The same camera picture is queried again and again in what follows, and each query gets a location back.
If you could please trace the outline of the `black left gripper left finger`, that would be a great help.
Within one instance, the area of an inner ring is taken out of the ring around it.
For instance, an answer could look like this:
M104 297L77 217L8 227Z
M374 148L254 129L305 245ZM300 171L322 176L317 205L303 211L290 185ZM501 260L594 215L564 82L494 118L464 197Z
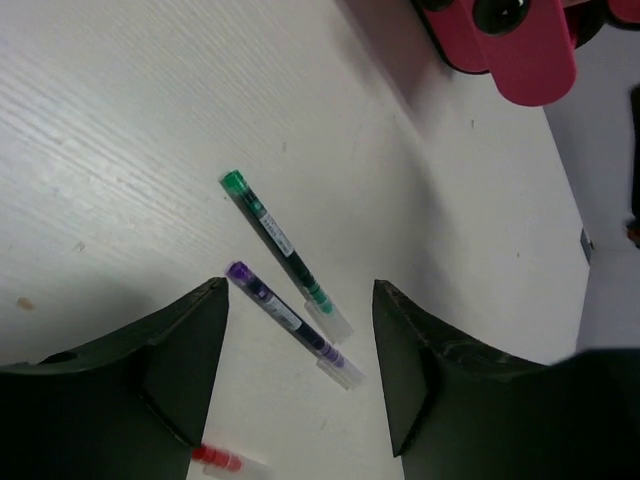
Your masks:
M185 478L203 438L228 311L228 283L213 278L94 341L3 366L2 477Z

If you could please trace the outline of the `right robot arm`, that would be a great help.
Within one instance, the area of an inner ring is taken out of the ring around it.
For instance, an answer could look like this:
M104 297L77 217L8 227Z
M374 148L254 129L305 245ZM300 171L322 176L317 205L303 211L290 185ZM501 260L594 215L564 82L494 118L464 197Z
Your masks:
M630 104L633 123L634 147L633 147L633 175L631 189L631 212L633 218L627 223L627 237L639 248L639 219L640 219L640 86L636 85L630 91Z

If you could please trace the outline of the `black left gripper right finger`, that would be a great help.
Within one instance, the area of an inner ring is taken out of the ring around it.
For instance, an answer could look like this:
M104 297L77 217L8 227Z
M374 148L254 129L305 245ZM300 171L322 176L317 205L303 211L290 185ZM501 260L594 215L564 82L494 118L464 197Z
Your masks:
M639 352L551 365L494 348L373 287L372 323L393 455L408 479L635 479Z

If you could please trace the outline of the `green pen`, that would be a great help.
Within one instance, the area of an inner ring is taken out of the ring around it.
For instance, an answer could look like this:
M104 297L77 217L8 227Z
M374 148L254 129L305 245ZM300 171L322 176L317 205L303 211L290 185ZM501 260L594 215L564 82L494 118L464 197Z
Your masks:
M322 333L333 344L347 340L354 333L353 328L241 172L225 173L220 184L303 295L305 309Z

